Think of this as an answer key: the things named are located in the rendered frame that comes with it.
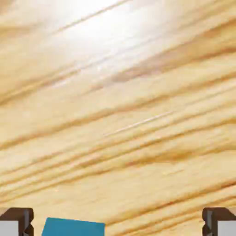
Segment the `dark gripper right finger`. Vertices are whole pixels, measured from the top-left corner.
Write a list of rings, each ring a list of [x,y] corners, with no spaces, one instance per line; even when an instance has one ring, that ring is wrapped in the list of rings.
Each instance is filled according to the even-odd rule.
[[[236,207],[205,207],[202,236],[236,236]]]

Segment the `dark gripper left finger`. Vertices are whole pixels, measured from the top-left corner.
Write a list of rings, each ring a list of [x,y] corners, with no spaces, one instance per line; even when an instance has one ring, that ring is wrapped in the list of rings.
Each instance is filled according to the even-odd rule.
[[[34,236],[33,219],[32,208],[0,208],[0,236]]]

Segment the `small blue cube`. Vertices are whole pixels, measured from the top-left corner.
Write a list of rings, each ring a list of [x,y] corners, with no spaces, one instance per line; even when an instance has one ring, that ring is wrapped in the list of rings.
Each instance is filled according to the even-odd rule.
[[[41,236],[105,236],[105,224],[63,218],[47,218]]]

